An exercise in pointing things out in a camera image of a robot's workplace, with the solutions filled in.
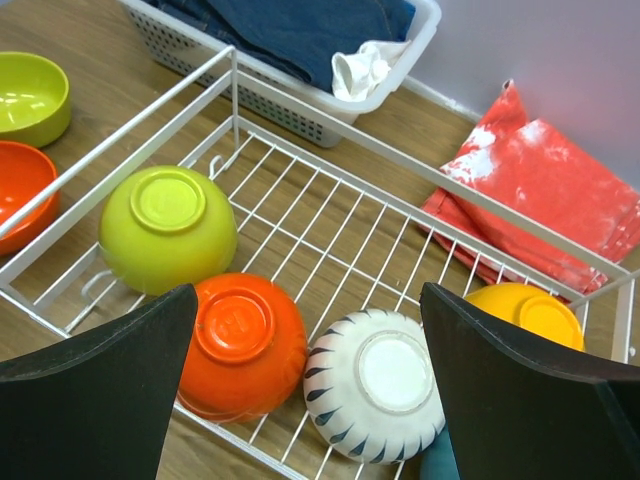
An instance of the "white wire rack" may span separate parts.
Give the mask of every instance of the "white wire rack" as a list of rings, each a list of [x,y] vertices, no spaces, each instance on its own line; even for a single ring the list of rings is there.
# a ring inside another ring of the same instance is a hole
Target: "white wire rack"
[[[137,168],[147,166],[164,144],[175,141],[189,121],[197,119],[205,107],[230,87],[233,92],[231,115],[208,133],[179,164],[208,173],[226,191],[235,209],[241,238],[233,269],[259,273],[283,285],[306,318],[310,342],[320,328],[335,318],[366,306],[402,310],[417,319],[418,294],[424,281],[437,281],[465,295],[473,288],[475,270],[480,258],[484,258],[499,265],[500,279],[517,275],[527,283],[571,300],[585,329],[587,320],[592,317],[590,306],[598,297],[616,294],[615,315],[605,319],[611,327],[610,357],[629,361],[630,352],[631,355],[634,352],[631,335],[635,278],[640,276],[640,271],[630,273],[457,184],[415,158],[239,72],[236,51],[231,47],[181,80],[60,175],[56,182],[0,225],[0,236],[224,58],[230,58],[232,65],[226,74],[119,162],[34,242],[0,267],[0,296],[6,302],[62,338],[91,328],[96,317],[101,319],[98,321],[106,321],[144,302],[144,295],[123,293],[124,287],[101,263],[97,242],[80,252],[68,268],[56,274],[41,291],[25,293],[14,284],[20,284],[25,272],[42,269],[38,262],[41,257],[45,258],[47,252],[64,241],[65,234],[99,208],[99,203],[119,182]],[[387,161],[501,215],[605,272],[611,282],[595,294],[583,297],[384,189],[274,135],[239,114],[238,86],[256,91],[322,123]],[[225,139],[227,144],[233,145],[229,155],[226,158],[220,154],[211,155],[212,149],[224,150],[221,144]],[[435,234],[453,241],[449,253],[444,254],[437,247]],[[453,256],[456,248],[478,252],[470,270],[452,267],[456,263]],[[403,470],[403,464],[365,466],[333,454],[308,421],[308,412],[299,392],[280,409],[245,426],[212,424],[185,410],[179,403],[175,404],[175,412],[288,478],[359,478],[362,475],[398,478]]]

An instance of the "metal rack frame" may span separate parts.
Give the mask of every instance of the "metal rack frame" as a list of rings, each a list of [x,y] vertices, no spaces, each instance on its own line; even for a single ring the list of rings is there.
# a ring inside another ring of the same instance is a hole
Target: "metal rack frame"
[[[629,352],[633,351],[630,345],[631,328],[633,319],[633,298],[635,279],[640,276],[640,270],[636,272],[629,272],[619,265],[608,261],[588,250],[584,247],[572,242],[571,240],[562,237],[543,225],[533,222],[530,219],[524,217],[513,209],[503,206],[489,197],[482,195],[464,185],[461,185],[437,169],[428,167],[421,163],[419,160],[389,146],[383,142],[351,127],[350,125],[336,120],[329,115],[319,111],[318,109],[300,102],[299,100],[291,97],[290,95],[283,93],[276,88],[262,82],[261,80],[254,78],[248,74],[245,74],[238,70],[237,65],[237,52],[234,48],[228,47],[215,55],[209,61],[204,63],[196,71],[182,79],[173,88],[169,89],[165,94],[159,97],[151,105],[145,108],[142,112],[136,115],[133,119],[119,128],[115,133],[108,137],[104,142],[95,147],[86,156],[80,159],[76,164],[64,172],[60,177],[45,188],[39,195],[34,197],[25,207],[23,207],[18,213],[16,213],[11,219],[4,224],[0,225],[0,237],[11,230],[18,222],[20,222],[26,215],[33,211],[38,205],[40,205],[51,194],[62,188],[68,181],[78,175],[84,168],[94,162],[100,157],[107,149],[122,139],[128,132],[135,128],[142,121],[153,115],[159,108],[166,104],[169,100],[178,95],[181,91],[193,84],[202,75],[207,74],[216,64],[223,59],[231,59],[231,69],[225,74],[220,76],[215,83],[206,88],[201,94],[199,94],[189,105],[186,106],[180,113],[178,113],[171,121],[166,123],[160,128],[154,135],[152,135],[146,142],[143,143],[134,153],[132,153],[126,160],[117,166],[109,175],[107,175],[101,182],[95,185],[91,190],[85,194],[78,202],[71,206],[66,212],[64,212],[49,228],[46,229],[36,240],[34,240],[29,246],[24,248],[21,252],[16,254],[10,259],[3,267],[0,268],[0,297],[11,303],[14,307],[25,313],[33,321],[37,322],[41,326],[52,331],[56,335],[62,338],[68,338],[73,335],[77,327],[82,321],[94,310],[103,298],[109,293],[109,291],[117,284],[117,279],[114,278],[110,272],[103,271],[96,274],[89,282],[87,282],[82,289],[82,295],[85,298],[86,305],[73,319],[70,319],[65,327],[61,328],[50,322],[44,310],[51,305],[56,298],[65,292],[75,281],[78,280],[87,268],[92,265],[100,255],[100,248],[98,243],[94,243],[89,249],[81,255],[77,261],[73,263],[59,278],[57,278],[35,301],[30,301],[24,295],[22,295],[16,288],[11,285],[20,274],[22,274],[29,266],[31,266],[48,248],[50,248],[56,241],[58,241],[66,232],[68,232],[84,215],[86,215],[92,208],[94,208],[102,199],[104,199],[122,180],[130,175],[136,168],[141,166],[158,148],[166,143],[173,135],[175,135],[189,120],[197,116],[207,105],[209,105],[216,97],[218,97],[227,88],[231,88],[232,91],[232,114],[224,120],[214,131],[208,134],[188,155],[186,155],[179,163],[179,165],[191,168],[196,162],[204,161],[201,158],[204,154],[216,144],[223,136],[229,134],[233,135],[235,142],[235,151],[228,159],[223,159],[221,156],[215,156],[208,164],[210,178],[215,180],[217,176],[231,168],[238,158],[240,153],[249,144],[253,142],[259,142],[267,146],[267,153],[258,161],[251,172],[244,178],[235,191],[229,195],[229,199],[236,211],[242,212],[245,216],[244,220],[239,224],[238,229],[242,231],[245,225],[250,221],[258,221],[265,225],[270,233],[260,243],[253,256],[243,267],[243,271],[247,270],[260,252],[269,243],[275,234],[284,235],[294,242],[294,246],[282,260],[281,264],[276,269],[272,276],[273,281],[277,281],[278,275],[287,265],[287,262],[291,259],[294,252],[299,246],[314,251],[319,255],[317,263],[313,266],[311,273],[307,280],[303,283],[300,291],[298,292],[295,300],[298,301],[303,293],[306,291],[312,278],[318,271],[318,269],[325,262],[333,262],[344,269],[344,274],[341,279],[336,282],[335,292],[331,299],[328,301],[323,314],[318,319],[315,327],[309,334],[309,340],[313,341],[318,328],[325,320],[325,317],[331,309],[336,297],[340,293],[343,285],[347,281],[350,275],[357,275],[365,278],[371,282],[371,288],[368,295],[362,299],[362,307],[364,308],[369,303],[374,291],[377,288],[386,290],[397,297],[396,309],[403,303],[409,302],[415,306],[418,305],[418,300],[411,298],[407,295],[407,291],[411,283],[413,282],[418,266],[421,259],[424,257],[427,248],[432,242],[433,235],[443,235],[453,242],[453,248],[449,252],[442,270],[439,276],[439,283],[442,282],[449,265],[453,258],[453,253],[456,248],[462,247],[468,250],[477,252],[478,255],[475,260],[475,264],[469,271],[469,277],[466,283],[464,294],[466,294],[471,286],[472,279],[475,275],[476,268],[478,266],[480,258],[491,260],[495,264],[500,266],[499,280],[504,274],[514,274],[522,278],[525,278],[526,282],[531,282],[538,285],[553,294],[559,294],[569,299],[571,307],[574,308],[576,314],[582,321],[583,327],[586,327],[588,318],[589,304],[599,296],[617,290],[618,303],[617,311],[614,319],[614,334],[613,334],[613,350],[611,358],[617,361],[628,362]],[[258,126],[257,124],[247,120],[239,114],[238,109],[238,87],[250,89],[259,93],[260,95],[269,98],[273,101],[277,101],[279,104],[285,106],[293,112],[297,112],[300,115],[304,115],[306,118],[310,118],[315,122],[325,125],[326,128],[331,128],[339,132],[343,137],[369,149],[373,153],[376,153],[387,160],[404,167],[416,175],[420,175],[434,184],[445,188],[446,190],[458,195],[466,200],[482,206],[486,210],[492,213],[500,215],[511,223],[523,228],[524,230],[544,239],[548,243],[574,255],[577,258],[584,260],[594,268],[606,273],[612,279],[608,285],[591,294],[584,297],[578,292],[567,288],[565,285],[555,281],[554,279],[528,267],[522,262],[504,254],[503,252],[486,245],[475,238],[465,234],[464,232],[450,226],[437,218],[421,211],[419,208],[408,204],[400,198],[391,195],[384,189],[379,188],[371,183],[368,183],[361,178],[343,170],[335,165],[327,162],[326,160],[296,146],[295,144],[284,140],[277,135],[269,132],[268,130]],[[241,141],[240,132],[247,132],[248,137],[246,140]],[[242,205],[241,202],[236,200],[236,193],[246,184],[247,181],[255,174],[256,171],[263,168],[264,165],[270,161],[271,155],[274,152],[279,152],[286,155],[290,163],[288,167],[280,174],[276,182],[269,188],[269,190],[259,200],[258,204],[252,208],[248,208]],[[277,188],[280,182],[286,177],[287,173],[295,165],[304,165],[306,168],[313,172],[306,184],[302,187],[298,196],[292,200],[288,210],[284,213],[281,220],[273,222],[267,218],[261,216],[258,213],[260,206],[267,201],[269,195]],[[309,219],[309,223],[305,227],[302,234],[295,234],[287,230],[283,223],[293,208],[304,197],[305,192],[310,185],[318,178],[329,178],[333,183],[333,188],[323,200],[320,208],[316,211],[313,217]],[[305,239],[307,233],[314,226],[316,220],[320,217],[325,207],[330,204],[332,198],[339,188],[348,188],[352,190],[357,199],[354,202],[351,210],[347,213],[343,219],[341,226],[333,236],[331,242],[327,247],[318,247],[314,243]],[[356,211],[361,201],[367,199],[374,201],[380,206],[380,212],[367,232],[362,244],[359,247],[355,258],[351,261],[345,261],[338,256],[331,253],[331,248],[340,234],[343,232],[345,226],[349,222],[351,216]],[[393,242],[391,250],[387,259],[383,263],[377,275],[371,275],[359,269],[357,267],[357,261],[360,258],[362,252],[369,244],[372,235],[376,231],[376,228],[385,215],[386,212],[394,212],[399,214],[403,218],[402,227],[398,231],[397,236]],[[409,272],[407,281],[404,283],[403,288],[394,287],[382,280],[385,269],[393,256],[396,247],[399,245],[403,234],[407,227],[411,223],[417,223],[421,225],[427,231],[425,235],[425,241],[419,251],[416,251],[416,262],[413,269]],[[91,292],[95,289],[99,280],[109,279],[106,287],[103,288],[97,295],[92,296]],[[129,307],[129,311],[133,310],[144,301],[145,296],[139,296]],[[180,415],[189,418],[194,423],[205,428],[209,432],[212,432],[220,438],[233,444],[235,447],[251,455],[255,459],[261,461],[270,468],[276,470],[282,475],[291,479],[307,478],[300,472],[296,471],[292,467],[286,464],[287,457],[291,452],[296,440],[298,439],[300,432],[302,431],[305,422],[308,419],[308,412],[303,415],[299,420],[296,429],[291,432],[291,439],[288,443],[284,454],[280,458],[274,458],[273,456],[265,453],[257,448],[254,444],[262,426],[264,425],[267,416],[257,424],[255,430],[252,432],[249,440],[244,440],[237,435],[231,433],[226,428],[212,424],[206,420],[203,420],[191,412],[187,411],[179,403],[176,402],[175,411]],[[323,472],[327,460],[331,455],[332,449],[328,447],[325,455],[322,459],[319,469],[316,472],[315,478],[319,478]],[[355,478],[359,478],[362,474],[364,465],[361,465],[356,472]],[[400,476],[402,471],[402,464],[397,467],[395,478]]]

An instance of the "perforated basket side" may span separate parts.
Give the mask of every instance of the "perforated basket side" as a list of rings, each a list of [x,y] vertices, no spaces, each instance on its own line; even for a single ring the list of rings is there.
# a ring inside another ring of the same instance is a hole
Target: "perforated basket side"
[[[176,31],[171,26],[136,10],[135,6],[121,5],[137,28],[138,33],[142,36],[153,59],[171,70],[182,75],[188,75],[202,63],[201,61],[198,63],[198,60],[204,60],[216,53],[211,47],[205,46]],[[278,82],[272,78],[266,77],[245,65],[240,66],[240,69],[267,83],[278,85]],[[215,80],[216,77],[214,75],[205,74],[198,83],[208,86]],[[224,95],[229,98],[231,91],[228,89]],[[295,112],[291,112],[242,86],[238,88],[238,102],[240,105],[320,147],[334,147],[342,139],[340,135],[325,129],[322,125],[301,117]]]

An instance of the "black object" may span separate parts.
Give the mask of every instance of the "black object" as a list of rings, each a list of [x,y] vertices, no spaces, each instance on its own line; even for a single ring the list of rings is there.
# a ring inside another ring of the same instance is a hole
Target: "black object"
[[[462,480],[640,479],[640,368],[427,283],[424,330]]]
[[[181,286],[0,363],[0,478],[155,478],[197,306]]]

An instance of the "lime green bowl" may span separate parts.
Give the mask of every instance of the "lime green bowl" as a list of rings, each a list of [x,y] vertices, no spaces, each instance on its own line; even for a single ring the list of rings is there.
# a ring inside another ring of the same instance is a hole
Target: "lime green bowl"
[[[109,196],[100,220],[107,266],[130,288],[161,295],[224,272],[238,233],[225,194],[182,167],[141,170]]]
[[[69,79],[62,69],[31,53],[0,52],[0,140],[40,148],[70,122]]]

